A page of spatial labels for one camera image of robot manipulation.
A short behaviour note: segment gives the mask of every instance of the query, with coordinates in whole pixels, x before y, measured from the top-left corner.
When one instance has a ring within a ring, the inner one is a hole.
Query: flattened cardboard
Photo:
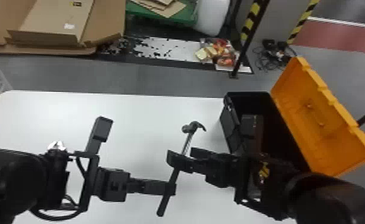
[[[54,42],[59,45],[78,45],[93,2],[94,0],[36,0],[19,29],[9,30],[9,33],[18,42],[45,45],[46,41],[50,41],[49,45]]]
[[[63,47],[61,49],[54,46],[18,46],[6,44],[5,38],[10,39],[7,29],[17,29],[23,22],[24,17],[18,15],[19,24],[10,23],[13,21],[4,15],[8,14],[10,18],[16,18],[14,11],[28,13],[35,0],[0,0],[0,54],[42,54],[42,55],[88,55],[95,52],[95,46],[121,37],[124,33],[125,22],[125,1],[115,0],[97,0],[95,1],[91,16],[85,27],[82,36],[82,42],[85,48]]]
[[[4,38],[9,38],[7,30],[17,30],[35,0],[0,0],[0,45],[5,45]]]
[[[171,2],[173,2],[174,0],[154,0],[156,2],[160,2],[161,4],[164,4],[164,5],[170,5]]]
[[[131,0],[131,1],[138,5],[145,7],[147,9],[151,10],[152,12],[157,13],[165,18],[170,18],[171,16],[177,14],[179,11],[183,10],[186,7],[186,5],[184,3],[181,3],[179,1],[174,1],[165,10],[158,10],[156,8],[149,7],[145,4],[141,4],[139,2],[139,0]]]
[[[151,0],[139,0],[139,2],[141,4],[147,5],[149,7],[156,8],[158,10],[165,10],[167,8],[166,5],[163,5],[161,3],[157,3],[157,2],[154,2],[154,1],[151,1]]]
[[[96,52],[91,48],[38,48],[36,46],[0,45],[0,54],[36,54],[36,55],[89,55]]]

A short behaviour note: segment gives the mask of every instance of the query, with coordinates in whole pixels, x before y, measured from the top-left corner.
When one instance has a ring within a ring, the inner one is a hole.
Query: orange lid
[[[271,96],[313,172],[338,176],[365,163],[365,133],[304,58],[289,62]]]

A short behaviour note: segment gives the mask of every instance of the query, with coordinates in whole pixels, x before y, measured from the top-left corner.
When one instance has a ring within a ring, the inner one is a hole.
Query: grey floor
[[[312,16],[365,23],[365,0],[321,0]]]
[[[365,113],[364,53],[294,48],[309,61],[355,119]],[[47,56],[0,56],[0,67],[15,89],[184,97],[223,97],[228,91],[269,91],[281,74],[279,70],[265,73],[254,68],[254,75],[232,80],[226,73],[216,71]],[[365,165],[344,178],[365,186]]]

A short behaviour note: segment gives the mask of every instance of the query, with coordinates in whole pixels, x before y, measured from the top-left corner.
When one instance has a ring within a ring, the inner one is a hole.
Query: red floor
[[[307,21],[294,45],[365,52],[365,28]]]

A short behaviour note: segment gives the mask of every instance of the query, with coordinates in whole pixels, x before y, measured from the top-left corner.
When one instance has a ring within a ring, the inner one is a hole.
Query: striped pole
[[[242,33],[241,33],[242,41],[246,41],[246,39],[248,39],[248,36],[250,35],[251,30],[253,29],[253,25],[257,21],[257,16],[260,12],[260,8],[264,4],[263,2],[264,2],[263,0],[254,0],[252,7],[250,8],[248,17],[246,19],[245,25],[242,28]]]
[[[289,39],[286,41],[288,44],[292,44],[296,38],[296,36],[299,34],[300,30],[303,28],[304,23],[307,21],[307,18],[313,13],[314,8],[316,5],[320,2],[320,0],[311,0],[306,11],[302,14],[302,17],[300,17],[298,24],[291,32],[291,35]]]
[[[256,32],[257,27],[260,24],[264,13],[266,12],[267,6],[269,6],[269,3],[270,0],[254,0],[248,18],[246,19],[244,28],[242,29],[241,38],[245,41],[245,44],[241,49],[241,54],[235,63],[233,71],[229,73],[229,77],[231,79],[238,78],[238,70],[241,67],[242,60],[246,56],[249,45],[253,40],[254,33]]]

